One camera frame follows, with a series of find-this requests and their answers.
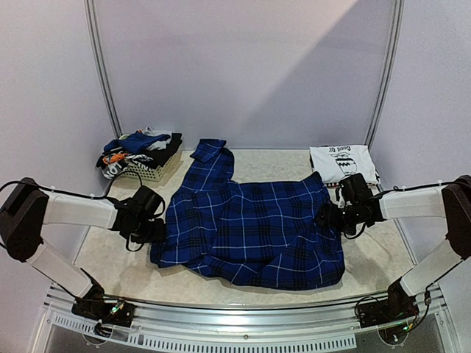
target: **beige table surface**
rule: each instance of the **beige table surface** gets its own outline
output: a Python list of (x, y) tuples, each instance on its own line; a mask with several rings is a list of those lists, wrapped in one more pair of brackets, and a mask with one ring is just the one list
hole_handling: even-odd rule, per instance
[[(237, 182), (301, 180), (311, 173), (306, 150), (233, 150)], [(181, 185), (192, 159), (190, 152), (159, 183), (146, 183), (167, 202)], [(131, 197), (139, 183), (122, 177), (110, 196)], [(412, 267), (404, 242), (392, 221), (366, 229), (355, 239), (343, 239), (346, 271), (339, 284), (319, 290), (290, 292), (238, 287), (225, 279), (208, 279), (177, 265), (159, 269), (149, 261), (150, 246), (128, 252), (125, 239), (115, 232), (91, 228), (76, 264), (84, 268), (108, 294), (178, 304), (293, 305), (364, 296), (388, 288)]]

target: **cable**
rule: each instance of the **cable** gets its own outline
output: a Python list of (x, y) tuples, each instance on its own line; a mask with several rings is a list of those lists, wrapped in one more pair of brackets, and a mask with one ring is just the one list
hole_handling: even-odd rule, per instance
[(412, 331), (414, 331), (417, 327), (419, 327), (419, 325), (425, 320), (425, 318), (427, 317), (427, 314), (428, 314), (428, 311), (430, 309), (430, 304), (432, 302), (432, 299), (431, 299), (431, 295), (430, 295), (430, 291), (428, 290), (430, 286), (432, 286), (432, 284), (428, 285), (426, 288), (425, 288), (425, 294), (424, 294), (424, 303), (425, 305), (427, 306), (427, 308), (425, 309), (425, 313), (424, 315), (422, 316), (422, 318), (420, 319), (419, 322), (417, 322), (417, 317), (414, 319), (414, 322), (412, 323), (411, 326), (407, 327), (407, 329), (404, 329), (404, 333), (410, 333)]
[(123, 174), (135, 174), (138, 176), (139, 178), (139, 182), (142, 186), (142, 178), (141, 178), (141, 175), (139, 175), (138, 172), (136, 171), (122, 171), (121, 173), (119, 174), (116, 174), (113, 179), (111, 180), (110, 184), (107, 186), (107, 188), (105, 189), (105, 193), (101, 196), (90, 196), (90, 195), (84, 195), (82, 193), (72, 193), (71, 191), (66, 191), (66, 190), (59, 190), (59, 189), (52, 189), (52, 188), (48, 188), (46, 186), (42, 186), (42, 185), (37, 185), (37, 184), (32, 184), (32, 183), (29, 183), (29, 182), (24, 182), (22, 180), (12, 180), (10, 182), (7, 182), (6, 184), (4, 184), (1, 188), (0, 188), (0, 193), (5, 189), (7, 188), (8, 186), (10, 185), (30, 185), (30, 186), (34, 186), (38, 189), (41, 189), (41, 190), (45, 190), (45, 191), (48, 191), (48, 192), (51, 192), (51, 193), (61, 193), (63, 195), (68, 195), (68, 196), (76, 196), (76, 197), (80, 197), (82, 199), (91, 199), (91, 200), (103, 200), (103, 199), (107, 199), (108, 198), (108, 194), (110, 193), (110, 189), (111, 187), (113, 186), (113, 183)]
[(362, 228), (361, 228), (361, 231), (360, 231), (358, 234), (355, 234), (355, 235), (353, 235), (352, 237), (347, 237), (347, 234), (345, 234), (345, 232), (344, 232), (344, 236), (345, 236), (345, 238), (348, 239), (348, 240), (353, 240), (353, 239), (358, 238), (360, 235), (362, 235), (363, 232), (365, 231), (365, 229), (366, 229), (366, 223), (363, 223), (363, 226), (362, 226)]
[(379, 303), (380, 301), (378, 299), (376, 299), (374, 296), (364, 296), (363, 298), (361, 298), (360, 300), (358, 300), (355, 304), (355, 316), (356, 318), (359, 320), (360, 319), (360, 313), (358, 312), (358, 306), (364, 302), (365, 300), (367, 299), (374, 299), (377, 303)]
[(455, 185), (459, 185), (463, 188), (468, 188), (468, 189), (471, 189), (471, 185), (468, 185), (466, 182), (460, 182), (458, 180), (456, 181), (453, 181), (453, 182), (442, 182), (442, 183), (436, 183), (436, 184), (426, 184), (426, 185), (418, 185), (418, 186), (412, 186), (410, 188), (399, 188), (398, 186), (394, 186), (392, 189), (389, 189), (389, 190), (385, 190), (385, 191), (382, 191), (378, 194), (376, 194), (374, 197), (375, 198), (381, 198), (382, 196), (386, 195), (387, 193), (391, 193), (393, 191), (413, 191), (413, 190), (419, 190), (419, 189), (425, 189), (425, 188), (434, 188), (434, 187), (437, 187), (437, 186), (446, 186), (446, 185), (451, 185), (451, 184), (455, 184)]

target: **metal bar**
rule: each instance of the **metal bar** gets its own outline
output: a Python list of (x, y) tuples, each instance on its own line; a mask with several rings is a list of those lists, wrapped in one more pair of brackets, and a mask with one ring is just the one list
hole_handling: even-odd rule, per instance
[(96, 6), (94, 0), (85, 0), (85, 13), (87, 15), (88, 31), (90, 32), (91, 46), (96, 63), (96, 71), (98, 73), (98, 78), (102, 87), (103, 98), (105, 100), (108, 116), (110, 118), (111, 127), (113, 128), (113, 133), (116, 138), (119, 138), (121, 135), (123, 135), (123, 132), (118, 119), (118, 113), (116, 112), (113, 95), (111, 94), (110, 82), (108, 80), (105, 59), (103, 57), (102, 44), (99, 36), (98, 20), (96, 16)]
[(376, 98), (375, 108), (373, 110), (372, 119), (369, 124), (368, 132), (365, 137), (365, 145), (371, 148), (373, 140), (375, 139), (376, 130), (380, 120), (381, 112), (383, 111), (386, 94), (391, 80), (392, 68), (394, 64), (394, 57), (397, 50), (397, 42), (399, 40), (400, 23), (403, 17), (404, 0), (394, 1), (394, 15), (391, 23), (391, 32), (389, 36), (389, 45), (386, 52), (386, 59), (384, 63), (383, 75), (381, 77), (381, 85)]

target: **printed graphic on t-shirt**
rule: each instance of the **printed graphic on t-shirt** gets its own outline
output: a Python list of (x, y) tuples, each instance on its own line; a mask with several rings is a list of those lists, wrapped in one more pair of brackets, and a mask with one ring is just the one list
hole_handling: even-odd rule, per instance
[(338, 153), (331, 154), (335, 158), (337, 165), (344, 175), (353, 175), (356, 173), (357, 165), (353, 158), (350, 157), (350, 153)]

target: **laundry basket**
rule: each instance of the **laundry basket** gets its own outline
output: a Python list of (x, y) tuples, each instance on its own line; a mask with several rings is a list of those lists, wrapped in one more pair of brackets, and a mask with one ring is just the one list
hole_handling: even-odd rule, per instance
[[(178, 151), (170, 159), (165, 163), (163, 167), (157, 167), (156, 169), (142, 169), (137, 165), (130, 163), (127, 166), (127, 171), (135, 171), (139, 174), (142, 180), (146, 180), (148, 182), (159, 182), (165, 173), (170, 172), (173, 167), (181, 160), (182, 152)], [(132, 179), (139, 179), (138, 176), (134, 173), (125, 173), (123, 177), (132, 178)]]

